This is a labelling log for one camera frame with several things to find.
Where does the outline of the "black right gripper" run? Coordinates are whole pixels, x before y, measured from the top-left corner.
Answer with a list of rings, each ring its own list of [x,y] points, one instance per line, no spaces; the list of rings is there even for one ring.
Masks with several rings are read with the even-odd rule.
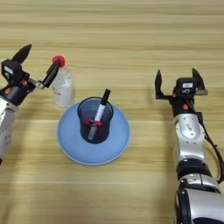
[[[199,72],[193,68],[192,77],[196,80],[196,95],[208,95],[208,90],[205,87],[204,81]],[[194,96],[192,94],[177,94],[165,95],[162,90],[162,75],[160,70],[157,70],[155,79],[155,94],[157,100],[170,101],[172,114],[177,116],[180,114],[193,114],[194,110]]]

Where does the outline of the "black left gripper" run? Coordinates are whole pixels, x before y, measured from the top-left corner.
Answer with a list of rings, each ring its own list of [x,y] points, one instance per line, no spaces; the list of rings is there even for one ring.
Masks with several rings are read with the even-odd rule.
[[[28,57],[31,48],[31,45],[22,47],[12,59],[22,64]],[[60,62],[57,60],[51,64],[43,80],[22,80],[18,84],[8,82],[4,88],[0,89],[0,97],[15,106],[19,106],[28,95],[29,84],[32,84],[35,88],[49,88],[56,78],[59,68]]]

